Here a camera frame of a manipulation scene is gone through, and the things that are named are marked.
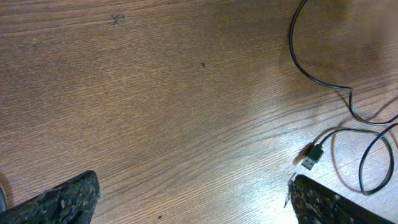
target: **brown wood grain tabletop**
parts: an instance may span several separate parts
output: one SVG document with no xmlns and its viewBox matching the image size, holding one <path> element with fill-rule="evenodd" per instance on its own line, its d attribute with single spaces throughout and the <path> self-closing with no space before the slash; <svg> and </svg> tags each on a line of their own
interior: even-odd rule
<svg viewBox="0 0 398 224">
<path fill-rule="evenodd" d="M 357 112 L 373 121 L 397 114 L 397 3 L 309 1 L 295 28 L 305 69 L 353 87 Z M 376 195 L 359 192 L 374 136 L 338 134 L 311 171 L 299 164 L 328 129 L 385 128 L 356 121 L 347 91 L 296 68 L 288 34 L 299 4 L 2 0 L 0 184 L 9 206 L 94 170 L 102 198 L 92 223 L 296 223 L 284 203 L 297 171 L 398 222 L 397 174 Z M 114 26 L 118 13 L 126 19 Z M 387 134 L 395 155 L 397 133 Z M 388 164 L 379 142 L 364 167 L 367 189 Z"/>
</svg>

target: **usb connector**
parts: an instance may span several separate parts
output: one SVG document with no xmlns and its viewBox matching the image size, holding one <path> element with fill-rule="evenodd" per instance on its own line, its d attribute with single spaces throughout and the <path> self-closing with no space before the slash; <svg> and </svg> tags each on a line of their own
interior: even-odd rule
<svg viewBox="0 0 398 224">
<path fill-rule="evenodd" d="M 310 152 L 308 153 L 304 161 L 301 163 L 301 165 L 311 170 L 312 167 L 321 159 L 322 155 L 323 155 L 322 146 L 317 144 L 310 149 Z"/>
</svg>

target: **cord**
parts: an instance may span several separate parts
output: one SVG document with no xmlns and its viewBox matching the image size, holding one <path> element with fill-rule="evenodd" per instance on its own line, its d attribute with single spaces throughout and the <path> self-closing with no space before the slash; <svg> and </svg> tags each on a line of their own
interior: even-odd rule
<svg viewBox="0 0 398 224">
<path fill-rule="evenodd" d="M 290 25 L 290 32 L 289 32 L 289 49 L 290 49 L 290 55 L 292 56 L 293 62 L 296 65 L 296 67 L 309 79 L 311 79 L 312 81 L 314 81 L 315 83 L 319 84 L 319 85 L 323 85 L 329 88 L 334 88 L 337 90 L 349 90 L 349 98 L 348 98 L 348 109 L 349 112 L 353 115 L 354 118 L 356 118 L 357 120 L 364 122 L 366 124 L 371 124 L 371 125 L 385 125 L 385 124 L 389 124 L 392 123 L 393 121 L 395 121 L 398 118 L 398 114 L 395 115 L 393 118 L 391 118 L 388 121 L 385 122 L 381 122 L 381 123 L 376 123 L 376 122 L 372 122 L 372 121 L 367 121 L 363 118 L 361 118 L 357 112 L 355 111 L 355 108 L 353 106 L 353 95 L 354 95 L 354 89 L 348 86 L 339 86 L 339 85 L 333 85 L 327 82 L 323 82 L 315 77 L 313 77 L 311 74 L 309 74 L 299 63 L 299 61 L 296 58 L 296 55 L 294 53 L 294 48 L 293 48 L 293 32 L 294 32 L 294 25 L 297 21 L 297 18 L 299 17 L 300 11 L 303 9 L 305 3 L 307 3 L 308 0 L 303 0 L 302 3 L 300 4 L 300 6 L 298 7 L 296 13 L 294 14 L 292 23 Z M 359 187 L 361 189 L 361 192 L 363 195 L 372 195 L 376 192 L 378 192 L 379 190 L 381 190 L 382 188 L 384 188 L 388 182 L 390 181 L 391 177 L 392 177 L 392 173 L 394 171 L 394 156 L 392 153 L 392 145 L 390 140 L 388 140 L 388 138 L 386 138 L 384 135 L 391 130 L 393 127 L 397 126 L 398 123 L 392 124 L 390 125 L 388 128 L 386 128 L 383 132 L 378 133 L 375 131 L 368 131 L 368 130 L 362 130 L 362 129 L 351 129 L 351 128 L 344 128 L 344 129 L 339 129 L 336 131 L 331 132 L 330 134 L 328 134 L 327 136 L 325 136 L 319 145 L 317 145 L 316 147 L 314 147 L 314 149 L 316 150 L 315 152 L 313 152 L 313 155 L 315 155 L 314 159 L 312 160 L 310 159 L 310 162 L 307 161 L 307 163 L 310 163 L 310 165 L 308 164 L 303 164 L 304 166 L 306 166 L 307 168 L 311 169 L 312 165 L 314 165 L 314 163 L 318 162 L 318 160 L 320 159 L 320 157 L 323 154 L 323 151 L 321 150 L 322 148 L 322 144 L 331 136 L 339 133 L 339 132 L 343 132 L 343 131 L 354 131 L 354 132 L 358 132 L 358 133 L 366 133 L 366 134 L 375 134 L 377 135 L 377 137 L 372 141 L 372 143 L 368 146 L 368 148 L 365 150 L 361 162 L 359 164 L 359 171 L 358 171 L 358 177 L 359 177 Z M 388 152 L 389 152 L 389 157 L 390 157 L 390 164 L 389 164 L 389 168 L 386 174 L 386 177 L 384 178 L 384 180 L 381 182 L 380 185 L 378 185 L 375 189 L 372 190 L 365 190 L 364 189 L 364 184 L 363 184 L 363 166 L 365 163 L 365 159 L 369 154 L 369 151 L 371 150 L 371 148 L 373 147 L 373 145 L 379 140 L 382 139 L 384 141 L 384 143 L 387 146 Z"/>
<path fill-rule="evenodd" d="M 379 190 L 381 190 L 383 187 L 385 187 L 388 182 L 390 181 L 391 177 L 392 177 L 392 173 L 394 172 L 394 155 L 392 153 L 392 144 L 390 142 L 390 140 L 388 140 L 387 137 L 385 137 L 385 134 L 392 129 L 393 127 L 397 126 L 398 123 L 396 124 L 392 124 L 390 125 L 388 128 L 386 128 L 383 132 L 379 133 L 376 131 L 368 131 L 368 130 L 362 130 L 362 129 L 351 129 L 351 128 L 343 128 L 343 129 L 339 129 L 336 131 L 332 131 L 331 133 L 329 133 L 328 135 L 326 135 L 319 143 L 319 146 L 322 147 L 323 143 L 325 143 L 325 141 L 334 136 L 337 133 L 343 132 L 343 131 L 352 131 L 352 132 L 357 132 L 357 133 L 365 133 L 365 134 L 375 134 L 377 135 L 377 137 L 372 141 L 372 143 L 368 146 L 368 148 L 365 150 L 361 162 L 359 164 L 359 187 L 361 189 L 361 192 L 363 195 L 369 196 L 372 195 L 376 192 L 378 192 Z M 369 151 L 372 149 L 373 145 L 379 140 L 382 139 L 384 141 L 384 143 L 387 146 L 388 149 L 388 153 L 389 153 L 389 157 L 390 157 L 390 164 L 389 164 L 389 168 L 386 174 L 386 177 L 384 178 L 384 180 L 375 188 L 372 190 L 365 190 L 364 188 L 364 184 L 363 184 L 363 166 L 365 164 L 365 159 L 369 154 Z"/>
<path fill-rule="evenodd" d="M 293 62 L 294 64 L 296 64 L 296 67 L 309 79 L 311 79 L 312 81 L 314 81 L 315 83 L 319 84 L 319 85 L 323 85 L 329 88 L 334 88 L 337 90 L 349 90 L 349 98 L 348 98 L 348 104 L 349 104 L 349 112 L 354 116 L 354 118 L 356 118 L 359 121 L 362 121 L 366 124 L 371 124 L 371 125 L 385 125 L 385 124 L 389 124 L 391 122 L 393 122 L 394 120 L 396 120 L 398 118 L 398 114 L 395 115 L 393 118 L 391 118 L 390 120 L 386 121 L 386 122 L 381 122 L 381 123 L 377 123 L 377 122 L 371 122 L 371 121 L 367 121 L 363 118 L 361 118 L 355 111 L 355 108 L 353 106 L 353 95 L 354 95 L 354 89 L 352 89 L 351 87 L 348 86 L 338 86 L 338 85 L 333 85 L 333 84 L 329 84 L 326 82 L 323 82 L 315 77 L 313 77 L 312 75 L 310 75 L 306 70 L 304 70 L 304 68 L 299 64 L 299 61 L 296 58 L 296 54 L 294 53 L 294 49 L 293 49 L 293 31 L 294 31 L 294 25 L 296 23 L 296 20 L 300 14 L 300 11 L 302 10 L 302 8 L 304 7 L 305 3 L 307 3 L 308 0 L 303 0 L 301 5 L 298 7 L 296 13 L 294 14 L 293 17 L 293 21 L 290 25 L 290 33 L 289 33 L 289 49 L 290 49 L 290 55 L 292 56 Z"/>
</svg>

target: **wooden table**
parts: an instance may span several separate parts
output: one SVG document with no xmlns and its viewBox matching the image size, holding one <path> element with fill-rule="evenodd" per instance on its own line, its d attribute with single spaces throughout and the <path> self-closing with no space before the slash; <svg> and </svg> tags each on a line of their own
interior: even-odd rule
<svg viewBox="0 0 398 224">
<path fill-rule="evenodd" d="M 311 171 L 296 166 L 329 128 L 385 128 L 355 121 L 347 91 L 297 70 L 287 35 L 299 4 L 2 1 L 0 183 L 9 205 L 92 169 L 103 195 L 92 223 L 295 223 L 283 206 L 298 171 L 398 222 L 396 174 L 377 195 L 358 193 L 374 136 L 339 134 Z M 358 113 L 375 121 L 397 113 L 397 10 L 394 0 L 310 1 L 295 30 L 300 63 L 352 86 Z M 118 12 L 127 19 L 115 27 Z M 379 143 L 366 186 L 387 166 Z"/>
</svg>

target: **black wire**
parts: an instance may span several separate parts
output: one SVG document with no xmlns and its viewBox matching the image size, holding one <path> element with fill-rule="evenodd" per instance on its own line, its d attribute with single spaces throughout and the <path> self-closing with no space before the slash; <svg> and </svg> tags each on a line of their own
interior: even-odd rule
<svg viewBox="0 0 398 224">
<path fill-rule="evenodd" d="M 331 132 L 330 134 L 328 134 L 327 136 L 325 136 L 322 141 L 319 143 L 319 146 L 322 146 L 322 144 L 331 136 L 339 133 L 339 132 L 343 132 L 343 131 L 353 131 L 353 132 L 357 132 L 357 133 L 365 133 L 365 134 L 375 134 L 377 135 L 377 137 L 372 141 L 372 143 L 368 146 L 368 148 L 365 150 L 362 159 L 361 159 L 361 163 L 359 164 L 359 187 L 361 189 L 362 194 L 364 195 L 372 195 L 376 192 L 378 192 L 379 190 L 381 190 L 383 187 L 385 187 L 388 182 L 390 181 L 391 177 L 392 177 L 392 173 L 394 172 L 394 155 L 392 153 L 392 144 L 390 142 L 390 140 L 388 140 L 387 137 L 385 137 L 384 135 L 393 127 L 397 126 L 398 123 L 396 124 L 392 124 L 390 125 L 388 128 L 386 128 L 383 132 L 379 133 L 376 131 L 368 131 L 368 130 L 362 130 L 362 129 L 351 129 L 351 128 L 343 128 L 343 129 L 339 129 L 336 131 Z M 389 168 L 386 174 L 386 177 L 384 178 L 384 180 L 375 188 L 372 190 L 365 190 L 364 188 L 364 184 L 363 184 L 363 166 L 365 164 L 365 159 L 369 154 L 369 151 L 372 149 L 373 145 L 379 140 L 382 139 L 384 141 L 384 143 L 387 146 L 388 149 L 388 153 L 389 153 L 389 157 L 390 157 L 390 164 L 389 164 Z"/>
<path fill-rule="evenodd" d="M 361 118 L 355 111 L 354 106 L 353 106 L 353 94 L 354 94 L 354 90 L 351 87 L 347 87 L 347 86 L 338 86 L 338 85 L 333 85 L 330 83 L 326 83 L 323 82 L 319 79 L 316 79 L 315 77 L 313 77 L 312 75 L 310 75 L 307 71 L 304 70 L 304 68 L 299 64 L 299 61 L 297 61 L 296 55 L 294 54 L 294 49 L 293 49 L 293 30 L 294 30 L 294 25 L 296 23 L 296 20 L 300 14 L 300 11 L 302 10 L 302 8 L 304 7 L 305 3 L 307 3 L 308 0 L 303 0 L 301 5 L 298 7 L 296 13 L 294 14 L 293 17 L 293 21 L 290 25 L 290 34 L 289 34 L 289 48 L 290 48 L 290 54 L 292 56 L 292 59 L 294 61 L 294 64 L 296 64 L 297 68 L 309 79 L 311 79 L 312 81 L 316 82 L 319 85 L 323 85 L 329 88 L 334 88 L 337 90 L 349 90 L 349 98 L 348 98 L 348 104 L 349 104 L 349 112 L 351 112 L 351 114 L 354 116 L 354 118 L 356 118 L 359 121 L 362 121 L 366 124 L 372 124 L 372 125 L 384 125 L 384 124 L 389 124 L 391 122 L 393 122 L 395 119 L 398 118 L 398 114 L 395 115 L 392 119 L 386 121 L 386 122 L 382 122 L 382 123 L 376 123 L 376 122 L 371 122 L 371 121 L 366 121 L 365 119 Z"/>
</svg>

